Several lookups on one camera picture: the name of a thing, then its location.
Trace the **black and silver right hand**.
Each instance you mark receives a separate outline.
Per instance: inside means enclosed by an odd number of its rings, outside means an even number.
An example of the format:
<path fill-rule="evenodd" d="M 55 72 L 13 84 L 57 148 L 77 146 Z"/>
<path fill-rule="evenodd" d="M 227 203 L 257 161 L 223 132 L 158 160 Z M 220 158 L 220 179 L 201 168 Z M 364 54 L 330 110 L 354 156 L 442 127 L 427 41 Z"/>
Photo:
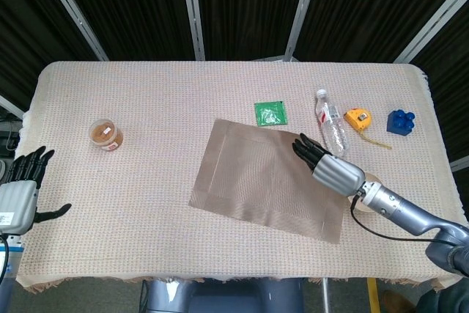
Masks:
<path fill-rule="evenodd" d="M 304 133 L 292 143 L 292 149 L 311 170 L 313 178 L 342 196 L 355 195 L 366 181 L 365 173 L 355 164 L 333 155 Z"/>

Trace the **black and silver left hand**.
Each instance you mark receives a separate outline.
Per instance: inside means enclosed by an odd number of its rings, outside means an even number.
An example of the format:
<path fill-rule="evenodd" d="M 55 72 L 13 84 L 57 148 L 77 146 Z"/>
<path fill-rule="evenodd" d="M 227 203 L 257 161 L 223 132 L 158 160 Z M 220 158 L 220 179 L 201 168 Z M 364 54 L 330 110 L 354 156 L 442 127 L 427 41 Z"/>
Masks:
<path fill-rule="evenodd" d="M 27 155 L 17 157 L 8 168 L 1 184 L 1 236 L 25 235 L 34 224 L 65 215 L 72 205 L 58 210 L 39 212 L 37 202 L 45 171 L 54 151 L 41 146 Z"/>

